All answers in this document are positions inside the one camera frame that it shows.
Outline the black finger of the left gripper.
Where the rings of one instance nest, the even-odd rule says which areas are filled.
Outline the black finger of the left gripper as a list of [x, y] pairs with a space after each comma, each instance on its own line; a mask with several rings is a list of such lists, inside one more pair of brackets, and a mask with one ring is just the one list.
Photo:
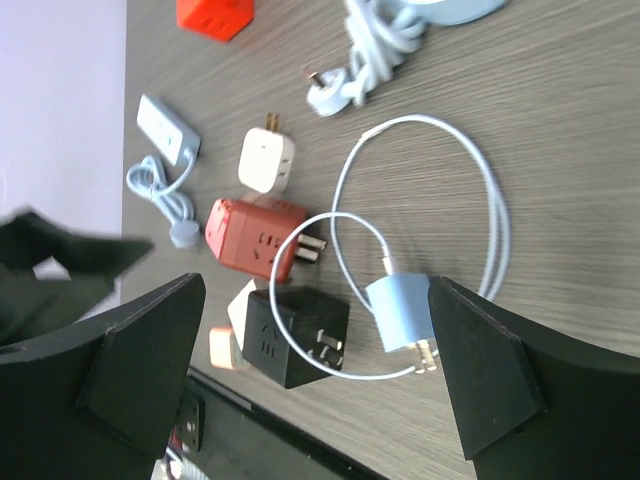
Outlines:
[[153, 249], [142, 238], [85, 235], [31, 210], [1, 224], [1, 343], [75, 323]]

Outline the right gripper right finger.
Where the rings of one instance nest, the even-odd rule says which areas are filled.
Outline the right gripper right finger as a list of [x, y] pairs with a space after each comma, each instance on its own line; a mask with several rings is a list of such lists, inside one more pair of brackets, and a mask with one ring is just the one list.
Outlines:
[[636, 479], [639, 360], [443, 277], [429, 307], [463, 454], [480, 479]]

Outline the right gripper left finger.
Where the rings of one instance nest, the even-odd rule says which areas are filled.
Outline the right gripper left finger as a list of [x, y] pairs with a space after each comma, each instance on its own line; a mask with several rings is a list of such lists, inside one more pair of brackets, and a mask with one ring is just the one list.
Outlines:
[[4, 479], [148, 479], [201, 323], [201, 275], [1, 350]]

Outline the pink plug adapter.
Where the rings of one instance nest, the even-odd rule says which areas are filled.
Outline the pink plug adapter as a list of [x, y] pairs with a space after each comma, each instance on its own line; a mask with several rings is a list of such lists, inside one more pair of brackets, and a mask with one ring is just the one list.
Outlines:
[[231, 327], [213, 327], [209, 332], [209, 358], [213, 367], [226, 370], [245, 370], [249, 364]]

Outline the blue usb charger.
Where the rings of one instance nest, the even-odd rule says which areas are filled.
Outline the blue usb charger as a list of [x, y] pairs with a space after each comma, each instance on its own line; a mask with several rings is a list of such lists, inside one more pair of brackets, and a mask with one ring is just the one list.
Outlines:
[[365, 289], [384, 351], [414, 350], [418, 373], [438, 369], [430, 345], [435, 333], [429, 288], [430, 280], [424, 274], [395, 273]]

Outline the red brown cube adapter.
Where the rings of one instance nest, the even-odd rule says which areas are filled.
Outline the red brown cube adapter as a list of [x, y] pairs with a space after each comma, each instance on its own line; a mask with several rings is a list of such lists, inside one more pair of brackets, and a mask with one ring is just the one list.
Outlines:
[[223, 266], [267, 280], [282, 242], [309, 217], [306, 208], [265, 194], [219, 198], [205, 240]]

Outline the black cube adapter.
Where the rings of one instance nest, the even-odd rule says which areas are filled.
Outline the black cube adapter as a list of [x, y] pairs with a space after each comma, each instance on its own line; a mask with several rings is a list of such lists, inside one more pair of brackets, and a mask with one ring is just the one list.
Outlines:
[[[344, 363], [349, 304], [311, 287], [279, 289], [276, 300], [284, 325], [305, 353], [340, 370]], [[241, 351], [251, 366], [286, 389], [328, 376], [309, 364], [282, 336], [266, 289], [248, 295]]]

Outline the cream white plug adapter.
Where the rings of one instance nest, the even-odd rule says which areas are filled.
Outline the cream white plug adapter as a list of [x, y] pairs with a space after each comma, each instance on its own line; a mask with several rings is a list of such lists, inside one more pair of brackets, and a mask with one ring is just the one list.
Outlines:
[[238, 178], [261, 194], [281, 194], [288, 184], [296, 145], [280, 131], [278, 114], [269, 112], [264, 127], [247, 131], [238, 163]]

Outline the red pink cube socket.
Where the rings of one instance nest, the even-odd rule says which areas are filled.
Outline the red pink cube socket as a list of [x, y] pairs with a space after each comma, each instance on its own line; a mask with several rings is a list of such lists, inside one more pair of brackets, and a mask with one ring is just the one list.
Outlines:
[[177, 0], [176, 23], [227, 43], [254, 19], [253, 0]]

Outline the round blue socket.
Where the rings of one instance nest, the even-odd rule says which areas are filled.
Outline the round blue socket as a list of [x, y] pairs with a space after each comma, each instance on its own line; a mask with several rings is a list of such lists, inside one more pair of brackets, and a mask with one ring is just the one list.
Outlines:
[[499, 10], [507, 0], [409, 0], [419, 17], [438, 26], [456, 26], [478, 20]]

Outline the light blue power strip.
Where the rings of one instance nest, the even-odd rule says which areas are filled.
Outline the light blue power strip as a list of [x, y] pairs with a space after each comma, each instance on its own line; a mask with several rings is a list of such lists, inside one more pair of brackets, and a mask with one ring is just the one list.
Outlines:
[[200, 135], [159, 98], [143, 94], [136, 123], [165, 160], [187, 166], [199, 152]]

